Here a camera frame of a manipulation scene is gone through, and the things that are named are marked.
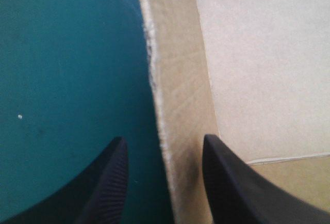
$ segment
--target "teal carpet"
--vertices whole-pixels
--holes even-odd
[[[122,223],[173,223],[138,0],[0,0],[0,220],[129,145]]]

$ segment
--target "cardboard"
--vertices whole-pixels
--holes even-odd
[[[203,136],[218,133],[195,0],[140,0],[160,146],[176,223],[211,223]]]
[[[252,165],[290,194],[330,213],[330,157]]]
[[[314,158],[330,154],[329,3],[140,0],[176,223],[212,222],[206,133],[249,164],[286,161],[252,167],[329,211],[330,159]]]
[[[197,0],[221,138],[248,163],[330,154],[330,0]]]

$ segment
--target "teal floor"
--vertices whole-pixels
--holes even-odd
[[[0,220],[115,136],[129,145],[122,223],[173,223],[138,0],[0,0]]]

